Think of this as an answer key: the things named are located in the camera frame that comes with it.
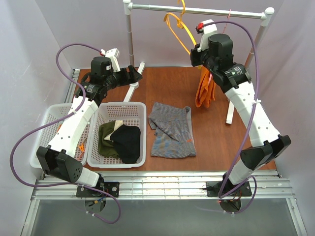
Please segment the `grey striped underwear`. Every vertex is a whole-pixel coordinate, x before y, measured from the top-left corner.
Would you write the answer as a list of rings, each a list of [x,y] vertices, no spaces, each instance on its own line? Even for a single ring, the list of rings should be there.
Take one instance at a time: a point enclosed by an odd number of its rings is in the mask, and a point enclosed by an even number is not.
[[[196,156],[191,107],[176,108],[155,102],[148,122],[155,131],[151,156],[170,159]]]

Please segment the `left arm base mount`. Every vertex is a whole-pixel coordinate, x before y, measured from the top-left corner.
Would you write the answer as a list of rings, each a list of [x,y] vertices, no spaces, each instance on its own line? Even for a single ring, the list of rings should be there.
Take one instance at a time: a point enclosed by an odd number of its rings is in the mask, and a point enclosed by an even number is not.
[[[109,193],[110,195],[114,197],[119,196],[119,189],[120,189],[120,183],[119,182],[104,182],[101,183],[99,186],[96,186],[94,188],[97,188],[101,191],[104,191],[106,193]],[[76,197],[80,198],[101,198],[106,197],[105,194],[97,192],[95,190],[88,189],[83,186],[77,187],[76,191]]]

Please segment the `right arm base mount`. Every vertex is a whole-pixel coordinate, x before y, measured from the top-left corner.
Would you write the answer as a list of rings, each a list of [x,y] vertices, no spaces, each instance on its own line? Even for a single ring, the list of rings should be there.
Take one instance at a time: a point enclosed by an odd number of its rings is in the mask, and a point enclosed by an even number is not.
[[[202,186],[202,190],[207,191],[208,197],[218,197],[219,196],[219,190],[222,186],[222,183],[223,183],[223,181],[207,181],[206,184]],[[229,184],[227,183],[223,189],[222,194],[226,194],[233,187],[234,186],[230,187]],[[251,190],[249,182],[246,181],[243,185],[241,185],[240,188],[229,193],[228,196],[229,197],[232,197],[232,196],[250,197],[250,196],[252,196],[252,190]]]

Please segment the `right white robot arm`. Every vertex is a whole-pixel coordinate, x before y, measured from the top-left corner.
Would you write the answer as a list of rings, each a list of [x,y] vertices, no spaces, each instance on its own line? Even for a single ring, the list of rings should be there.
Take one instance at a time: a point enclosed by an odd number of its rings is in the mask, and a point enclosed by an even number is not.
[[[239,161],[223,176],[219,196],[236,191],[257,169],[277,158],[291,144],[288,135],[281,135],[256,99],[252,79],[246,68],[233,61],[233,42],[226,34],[202,36],[191,51],[193,66],[203,65],[213,76],[249,129],[251,147],[241,149]]]

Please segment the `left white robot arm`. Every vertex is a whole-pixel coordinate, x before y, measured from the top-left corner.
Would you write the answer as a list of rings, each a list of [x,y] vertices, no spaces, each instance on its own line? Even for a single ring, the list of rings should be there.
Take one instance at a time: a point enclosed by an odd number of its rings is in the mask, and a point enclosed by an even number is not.
[[[137,69],[132,65],[120,68],[115,56],[95,57],[92,60],[91,71],[81,80],[69,116],[48,145],[37,149],[36,156],[45,174],[69,183],[97,186],[100,175],[74,158],[77,145],[108,91],[137,83],[142,79],[144,67],[142,62]]]

